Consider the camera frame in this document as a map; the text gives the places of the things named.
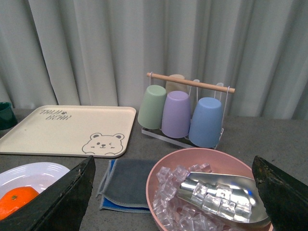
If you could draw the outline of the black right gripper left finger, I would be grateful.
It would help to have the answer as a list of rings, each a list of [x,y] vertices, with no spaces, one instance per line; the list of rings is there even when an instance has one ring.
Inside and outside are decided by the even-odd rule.
[[[78,231],[92,194],[96,165],[91,155],[0,222],[2,231]]]

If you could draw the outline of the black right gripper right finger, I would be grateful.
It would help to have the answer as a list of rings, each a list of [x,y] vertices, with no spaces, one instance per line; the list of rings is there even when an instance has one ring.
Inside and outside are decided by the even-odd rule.
[[[252,173],[266,213],[276,231],[308,229],[308,186],[260,156]]]

